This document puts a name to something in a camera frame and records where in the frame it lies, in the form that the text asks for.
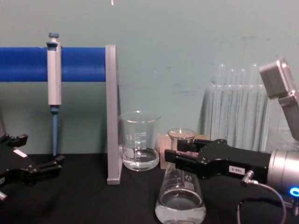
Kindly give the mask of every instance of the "white label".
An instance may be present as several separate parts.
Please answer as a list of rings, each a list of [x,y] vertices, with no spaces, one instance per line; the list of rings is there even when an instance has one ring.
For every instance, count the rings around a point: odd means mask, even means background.
[[[14,150],[14,152],[23,158],[27,156],[25,153],[21,152],[19,149]]]
[[[185,182],[185,188],[194,191],[194,184],[190,182]]]
[[[129,157],[130,159],[133,159],[134,157],[134,150],[131,148],[126,148],[126,156]]]
[[[230,173],[234,173],[234,174],[245,175],[245,169],[244,169],[244,168],[241,168],[241,167],[233,167],[233,166],[229,166],[229,172],[230,172]]]

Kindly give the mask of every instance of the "small glass cup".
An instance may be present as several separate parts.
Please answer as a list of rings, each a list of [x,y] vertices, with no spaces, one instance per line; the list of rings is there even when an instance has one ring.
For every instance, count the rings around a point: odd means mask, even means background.
[[[123,156],[125,167],[145,171],[159,163],[157,149],[158,116],[151,112],[134,111],[122,114]]]

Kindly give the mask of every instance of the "blue led light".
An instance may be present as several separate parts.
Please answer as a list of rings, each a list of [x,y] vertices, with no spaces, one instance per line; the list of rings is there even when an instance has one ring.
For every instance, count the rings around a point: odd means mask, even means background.
[[[290,194],[294,197],[299,197],[299,188],[291,188]]]

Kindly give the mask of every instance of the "flask label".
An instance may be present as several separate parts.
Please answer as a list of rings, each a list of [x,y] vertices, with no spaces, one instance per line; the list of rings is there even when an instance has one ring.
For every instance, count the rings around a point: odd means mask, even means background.
[[[229,172],[234,174],[245,175],[245,169],[241,167],[229,166]]]
[[[186,189],[194,191],[194,184],[193,183],[185,181],[184,185],[185,185]]]

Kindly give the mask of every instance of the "micropipette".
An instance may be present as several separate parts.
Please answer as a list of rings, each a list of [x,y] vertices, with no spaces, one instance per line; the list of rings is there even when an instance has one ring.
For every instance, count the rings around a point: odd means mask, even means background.
[[[49,33],[51,40],[47,42],[48,67],[48,103],[53,117],[52,148],[53,156],[57,153],[58,113],[61,105],[61,45],[57,41],[59,34]]]

